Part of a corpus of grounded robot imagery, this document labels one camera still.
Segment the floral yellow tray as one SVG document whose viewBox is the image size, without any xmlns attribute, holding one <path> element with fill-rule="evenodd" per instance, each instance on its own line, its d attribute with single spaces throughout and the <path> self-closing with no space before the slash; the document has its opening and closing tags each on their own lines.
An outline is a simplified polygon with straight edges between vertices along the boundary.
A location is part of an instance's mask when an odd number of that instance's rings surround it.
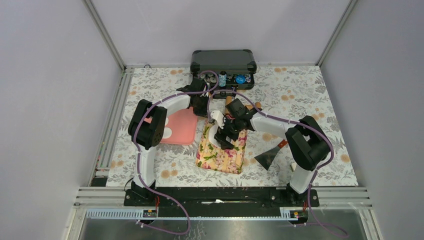
<svg viewBox="0 0 424 240">
<path fill-rule="evenodd" d="M 203 145 L 201 134 L 195 165 L 206 170 L 236 175 L 241 174 L 244 165 L 247 137 L 247 131 L 241 131 L 238 139 L 232 142 L 234 149 L 223 150 L 220 147 L 213 148 L 212 146 L 206 147 Z"/>
</svg>

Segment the white dough ball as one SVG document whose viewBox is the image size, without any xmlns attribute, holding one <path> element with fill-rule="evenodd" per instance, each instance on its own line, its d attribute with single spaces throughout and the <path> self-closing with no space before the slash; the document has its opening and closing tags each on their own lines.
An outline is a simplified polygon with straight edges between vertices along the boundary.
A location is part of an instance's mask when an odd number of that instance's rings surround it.
<svg viewBox="0 0 424 240">
<path fill-rule="evenodd" d="M 219 144 L 215 139 L 215 135 L 218 131 L 218 125 L 216 124 L 207 124 L 202 132 L 201 143 L 206 147 L 212 146 L 213 148 L 218 148 Z"/>
</svg>

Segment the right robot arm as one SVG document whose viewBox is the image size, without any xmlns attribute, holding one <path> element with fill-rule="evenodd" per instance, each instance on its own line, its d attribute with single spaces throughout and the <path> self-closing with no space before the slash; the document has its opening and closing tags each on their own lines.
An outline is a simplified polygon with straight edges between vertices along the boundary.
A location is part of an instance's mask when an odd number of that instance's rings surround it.
<svg viewBox="0 0 424 240">
<path fill-rule="evenodd" d="M 228 115 L 219 110 L 208 111 L 208 120 L 215 123 L 215 131 L 209 134 L 212 144 L 223 149 L 234 149 L 234 142 L 241 131 L 264 132 L 286 140 L 297 166 L 288 183 L 287 201 L 293 206 L 306 199 L 309 186 L 323 166 L 325 159 L 334 157 L 333 146 L 312 116 L 295 121 L 267 114 L 253 105 L 246 107 L 239 99 L 225 106 Z"/>
</svg>

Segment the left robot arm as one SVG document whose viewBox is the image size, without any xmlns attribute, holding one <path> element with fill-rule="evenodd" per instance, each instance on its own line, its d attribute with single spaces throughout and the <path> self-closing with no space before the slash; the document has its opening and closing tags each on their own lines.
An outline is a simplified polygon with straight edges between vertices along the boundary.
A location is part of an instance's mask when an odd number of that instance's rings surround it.
<svg viewBox="0 0 424 240">
<path fill-rule="evenodd" d="M 136 163 L 131 191 L 144 206 L 152 204 L 155 192 L 154 162 L 157 145 L 165 133 L 166 118 L 183 110 L 192 108 L 194 114 L 205 116 L 210 84 L 193 78 L 189 85 L 180 87 L 170 96 L 152 103 L 146 99 L 138 102 L 128 126 L 128 134 L 136 150 Z"/>
</svg>

